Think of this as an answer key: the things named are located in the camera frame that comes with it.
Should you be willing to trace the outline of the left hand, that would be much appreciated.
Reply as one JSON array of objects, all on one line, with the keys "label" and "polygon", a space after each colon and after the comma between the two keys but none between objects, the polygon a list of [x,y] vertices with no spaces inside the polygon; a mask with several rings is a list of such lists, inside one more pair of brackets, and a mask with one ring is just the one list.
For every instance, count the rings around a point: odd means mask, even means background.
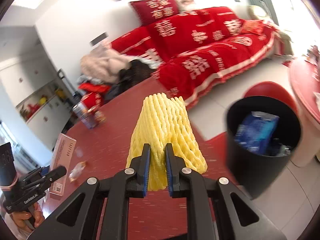
[{"label": "left hand", "polygon": [[27,225],[27,221],[31,218],[34,217],[35,223],[34,223],[34,228],[37,228],[40,226],[40,224],[45,220],[45,217],[42,213],[42,210],[38,204],[38,202],[34,203],[34,213],[31,214],[26,211],[22,212],[13,212],[11,214],[11,217],[15,224],[22,230],[27,231],[27,232],[32,232],[33,229],[30,228]]}]

